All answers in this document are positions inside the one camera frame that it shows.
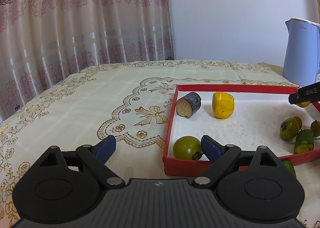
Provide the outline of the brown longan fruit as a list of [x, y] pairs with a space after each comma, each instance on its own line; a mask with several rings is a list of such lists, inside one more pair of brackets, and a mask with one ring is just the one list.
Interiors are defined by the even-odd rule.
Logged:
[[314, 137], [320, 136], [320, 122], [317, 120], [314, 120], [310, 125], [310, 130], [313, 133]]

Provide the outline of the green round tomato fruit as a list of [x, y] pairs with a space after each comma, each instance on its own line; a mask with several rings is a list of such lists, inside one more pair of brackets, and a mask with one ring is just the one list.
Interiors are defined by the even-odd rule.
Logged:
[[192, 136], [183, 136], [176, 140], [172, 153], [176, 159], [181, 160], [199, 160], [203, 155], [201, 142]]

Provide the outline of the green yellow fruit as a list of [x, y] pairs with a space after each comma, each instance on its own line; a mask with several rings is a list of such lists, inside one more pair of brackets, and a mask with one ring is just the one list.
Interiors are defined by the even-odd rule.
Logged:
[[293, 118], [288, 118], [282, 122], [280, 126], [280, 137], [283, 140], [290, 141], [298, 134], [300, 128], [299, 123]]

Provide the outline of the yellow pepper chunk large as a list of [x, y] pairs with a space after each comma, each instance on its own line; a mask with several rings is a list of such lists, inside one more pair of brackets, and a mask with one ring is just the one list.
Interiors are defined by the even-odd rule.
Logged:
[[234, 97], [226, 92], [215, 92], [212, 99], [212, 109], [214, 117], [217, 119], [227, 119], [234, 112]]

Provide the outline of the dark sugarcane piece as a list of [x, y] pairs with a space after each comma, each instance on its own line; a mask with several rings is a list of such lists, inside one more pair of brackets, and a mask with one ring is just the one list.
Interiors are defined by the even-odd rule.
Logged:
[[176, 113], [180, 117], [190, 118], [201, 107], [201, 97], [196, 92], [190, 92], [176, 102]]

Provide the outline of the yellow mango fruit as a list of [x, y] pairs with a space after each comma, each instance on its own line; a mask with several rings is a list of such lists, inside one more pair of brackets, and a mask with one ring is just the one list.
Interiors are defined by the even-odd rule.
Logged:
[[297, 106], [301, 108], [305, 108], [310, 105], [310, 101], [302, 102], [302, 103], [297, 103]]

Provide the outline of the light blue electric kettle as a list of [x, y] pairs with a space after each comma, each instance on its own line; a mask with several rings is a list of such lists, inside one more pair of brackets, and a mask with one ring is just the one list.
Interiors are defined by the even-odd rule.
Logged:
[[319, 74], [319, 24], [291, 18], [285, 25], [289, 37], [283, 77], [299, 86], [311, 85]]

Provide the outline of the red shallow box tray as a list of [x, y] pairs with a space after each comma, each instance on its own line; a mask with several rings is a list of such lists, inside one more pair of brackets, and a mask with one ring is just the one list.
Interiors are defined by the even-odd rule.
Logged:
[[[164, 172], [170, 176], [195, 177], [210, 166], [206, 156], [199, 160], [181, 160], [173, 155], [173, 145], [183, 136], [201, 139], [208, 135], [221, 145], [234, 144], [244, 151], [267, 146], [279, 159], [288, 159], [296, 166], [319, 159], [319, 140], [312, 151], [294, 154], [294, 142], [285, 142], [279, 135], [281, 123], [300, 117], [303, 128], [319, 119], [319, 104], [300, 108], [289, 103], [289, 95], [297, 91], [291, 86], [189, 84], [177, 85], [168, 122], [163, 152]], [[190, 92], [201, 97], [201, 107], [190, 118], [176, 113], [176, 101]], [[227, 119], [213, 115], [215, 92], [227, 92], [234, 97], [235, 109]]]

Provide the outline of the cream embroidered tablecloth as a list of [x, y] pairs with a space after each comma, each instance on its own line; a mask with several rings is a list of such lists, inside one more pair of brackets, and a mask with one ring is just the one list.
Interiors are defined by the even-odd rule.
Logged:
[[[42, 92], [1, 124], [1, 227], [319, 226], [319, 159], [294, 166], [267, 146], [244, 151], [212, 188], [164, 172], [177, 85], [291, 86], [264, 63], [168, 60], [102, 64]], [[104, 187], [76, 149], [116, 138]]]

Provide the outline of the pink floral curtain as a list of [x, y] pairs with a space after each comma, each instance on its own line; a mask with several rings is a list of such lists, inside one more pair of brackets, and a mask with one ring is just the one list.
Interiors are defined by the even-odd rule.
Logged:
[[169, 0], [1, 0], [1, 120], [86, 67], [173, 58]]

